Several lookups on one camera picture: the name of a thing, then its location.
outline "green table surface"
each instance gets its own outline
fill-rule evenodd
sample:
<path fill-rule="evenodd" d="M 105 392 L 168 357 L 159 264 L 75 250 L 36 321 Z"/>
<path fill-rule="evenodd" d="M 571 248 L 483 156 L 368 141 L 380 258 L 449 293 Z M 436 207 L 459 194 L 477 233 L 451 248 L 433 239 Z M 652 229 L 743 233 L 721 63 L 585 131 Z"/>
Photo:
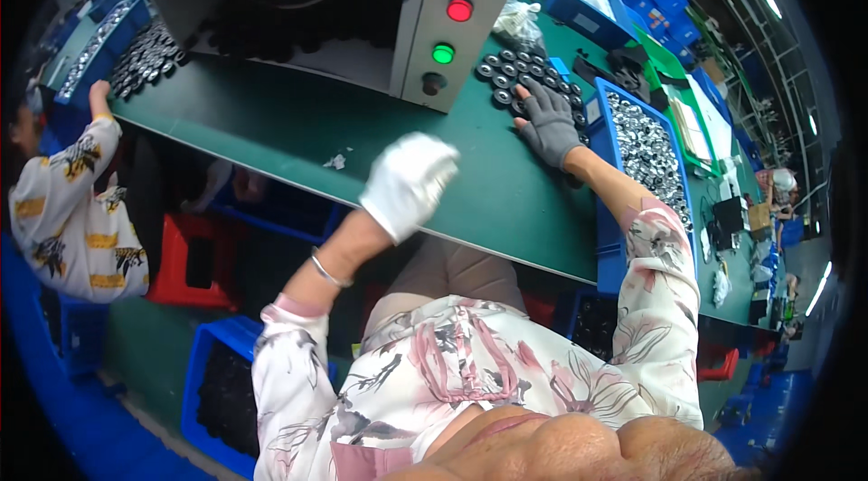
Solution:
<path fill-rule="evenodd" d="M 537 23 L 551 56 L 570 64 L 581 48 L 591 63 L 608 68 L 606 53 L 591 41 L 546 15 Z M 499 48 L 490 39 L 482 53 Z M 442 114 L 318 75 L 193 54 L 172 78 L 147 86 L 128 102 L 114 101 L 112 107 L 127 121 L 351 204 L 386 145 L 415 130 L 440 137 L 461 152 L 460 172 L 425 230 L 594 283 L 593 193 L 587 187 L 571 189 L 560 172 L 542 165 L 513 132 L 510 114 L 491 105 L 490 86 L 468 75 L 452 110 Z M 593 93 L 577 75 L 572 79 L 585 96 Z M 323 167 L 338 153 L 346 157 L 345 168 Z M 744 179 L 749 184 L 753 175 Z M 701 197 L 716 189 L 709 185 L 699 178 L 689 181 L 697 230 L 705 226 L 698 209 Z M 746 239 L 742 250 L 752 247 Z M 733 280 L 730 302 L 722 308 L 711 302 L 716 262 L 700 262 L 700 313 L 746 324 L 750 284 L 744 278 L 749 269 L 741 253 L 729 265 L 739 279 Z"/>

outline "white label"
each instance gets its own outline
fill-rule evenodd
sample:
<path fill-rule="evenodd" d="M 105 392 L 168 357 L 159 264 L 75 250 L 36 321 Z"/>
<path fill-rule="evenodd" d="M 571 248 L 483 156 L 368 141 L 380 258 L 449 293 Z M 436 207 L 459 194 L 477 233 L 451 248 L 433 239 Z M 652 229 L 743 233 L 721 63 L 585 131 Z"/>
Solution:
<path fill-rule="evenodd" d="M 600 24 L 595 24 L 582 14 L 576 14 L 576 17 L 573 18 L 573 21 L 579 24 L 580 27 L 587 29 L 588 32 L 596 32 L 597 29 L 600 29 Z"/>
<path fill-rule="evenodd" d="M 596 120 L 600 119 L 600 100 L 594 99 L 585 105 L 585 119 L 588 120 L 588 125 L 591 125 Z"/>

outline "sleeve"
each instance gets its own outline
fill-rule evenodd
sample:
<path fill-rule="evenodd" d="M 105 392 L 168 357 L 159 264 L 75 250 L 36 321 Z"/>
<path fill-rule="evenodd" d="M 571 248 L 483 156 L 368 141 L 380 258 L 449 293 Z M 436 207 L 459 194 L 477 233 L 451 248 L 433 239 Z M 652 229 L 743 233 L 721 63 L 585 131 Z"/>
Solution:
<path fill-rule="evenodd" d="M 121 133 L 114 118 L 99 116 L 66 150 L 24 165 L 13 192 L 13 212 L 30 238 L 43 241 L 57 235 L 109 166 Z"/>
<path fill-rule="evenodd" d="M 262 310 L 265 329 L 254 349 L 256 481 L 308 479 L 337 403 L 327 371 L 328 315 L 293 313 L 281 307 L 283 298 Z"/>
<path fill-rule="evenodd" d="M 622 218 L 627 276 L 618 296 L 613 359 L 656 415 L 702 429 L 696 386 L 700 293 L 693 253 L 676 213 L 642 200 Z"/>

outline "hand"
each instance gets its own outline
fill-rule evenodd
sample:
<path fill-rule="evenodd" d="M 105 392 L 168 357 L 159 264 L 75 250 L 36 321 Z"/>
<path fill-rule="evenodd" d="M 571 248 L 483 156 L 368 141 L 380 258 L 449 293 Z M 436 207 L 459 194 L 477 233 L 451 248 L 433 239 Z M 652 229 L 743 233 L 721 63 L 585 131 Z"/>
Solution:
<path fill-rule="evenodd" d="M 389 146 L 371 166 L 362 207 L 396 244 L 428 221 L 455 172 L 458 151 L 440 139 L 412 133 Z"/>
<path fill-rule="evenodd" d="M 97 80 L 90 86 L 90 97 L 99 97 L 105 99 L 111 92 L 111 85 L 105 80 Z"/>
<path fill-rule="evenodd" d="M 515 95 L 524 101 L 530 121 L 514 118 L 515 128 L 543 161 L 566 172 L 563 162 L 567 154 L 574 148 L 584 147 L 579 141 L 570 104 L 537 81 L 528 85 L 530 91 L 516 85 Z"/>

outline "pink floral shirt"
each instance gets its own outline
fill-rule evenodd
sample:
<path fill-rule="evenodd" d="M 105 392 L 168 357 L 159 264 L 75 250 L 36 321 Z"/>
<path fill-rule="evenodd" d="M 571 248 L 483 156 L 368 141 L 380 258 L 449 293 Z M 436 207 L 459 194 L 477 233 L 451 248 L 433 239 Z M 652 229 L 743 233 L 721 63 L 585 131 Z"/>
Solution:
<path fill-rule="evenodd" d="M 328 316 L 266 307 L 253 367 L 255 479 L 373 479 L 420 461 L 471 404 L 580 411 L 612 428 L 666 415 L 701 429 L 693 256 L 675 213 L 642 204 L 623 219 L 629 269 L 609 363 L 511 307 L 452 295 L 370 335 L 336 396 Z"/>

